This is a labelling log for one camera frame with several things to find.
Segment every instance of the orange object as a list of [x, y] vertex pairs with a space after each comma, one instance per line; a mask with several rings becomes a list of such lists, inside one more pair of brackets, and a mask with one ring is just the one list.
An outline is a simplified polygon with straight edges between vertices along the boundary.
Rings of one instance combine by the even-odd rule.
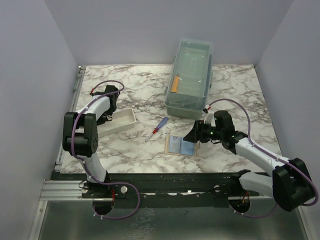
[[171, 87], [171, 92], [178, 92], [178, 84], [179, 84], [179, 75], [176, 75], [173, 79], [172, 87]]

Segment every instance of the screwdriver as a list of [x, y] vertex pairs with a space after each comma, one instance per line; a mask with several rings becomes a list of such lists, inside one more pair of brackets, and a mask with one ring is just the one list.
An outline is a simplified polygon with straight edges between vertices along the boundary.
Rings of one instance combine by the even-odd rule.
[[152, 137], [153, 134], [155, 134], [156, 132], [159, 131], [160, 128], [162, 128], [166, 123], [168, 122], [168, 118], [164, 117], [162, 119], [162, 121], [158, 124], [158, 126], [156, 126], [156, 128], [153, 130], [153, 132], [150, 134], [150, 136], [144, 141], [147, 142], [149, 140], [149, 138]]

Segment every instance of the gray floor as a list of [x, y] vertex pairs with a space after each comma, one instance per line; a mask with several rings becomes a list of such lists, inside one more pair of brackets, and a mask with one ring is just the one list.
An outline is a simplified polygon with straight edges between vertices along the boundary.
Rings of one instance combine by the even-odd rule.
[[[251, 201], [251, 214], [268, 212], [270, 199]], [[130, 209], [114, 209], [120, 216]], [[234, 214], [229, 208], [142, 208], [124, 220], [93, 217], [90, 202], [51, 202], [41, 240], [304, 240], [298, 212], [278, 209], [262, 219]]]

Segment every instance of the back wall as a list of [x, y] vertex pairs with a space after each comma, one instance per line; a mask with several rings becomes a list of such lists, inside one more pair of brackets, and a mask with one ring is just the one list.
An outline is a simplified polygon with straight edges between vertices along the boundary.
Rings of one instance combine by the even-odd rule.
[[257, 64], [292, 0], [45, 0], [79, 65], [169, 64], [180, 38]]

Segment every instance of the marble table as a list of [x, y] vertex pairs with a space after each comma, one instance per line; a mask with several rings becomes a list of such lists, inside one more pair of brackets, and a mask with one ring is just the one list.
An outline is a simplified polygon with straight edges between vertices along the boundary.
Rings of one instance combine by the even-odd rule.
[[[133, 108], [136, 124], [127, 131], [99, 139], [97, 153], [109, 173], [221, 173], [249, 169], [262, 172], [252, 162], [234, 155], [221, 144], [205, 143], [195, 157], [164, 154], [168, 134], [185, 136], [194, 121], [168, 116], [168, 123], [147, 143], [145, 139], [167, 116], [165, 89], [170, 77], [170, 65], [101, 65], [88, 66], [85, 71], [76, 109], [90, 100], [90, 90], [104, 80], [119, 80], [125, 90], [117, 100], [118, 109]], [[251, 118], [252, 139], [267, 149], [281, 154], [253, 65], [214, 65], [209, 100], [230, 98], [242, 104]], [[213, 111], [228, 110], [236, 130], [247, 133], [245, 114], [235, 104], [217, 102]], [[84, 173], [80, 163], [64, 152], [62, 173]]]

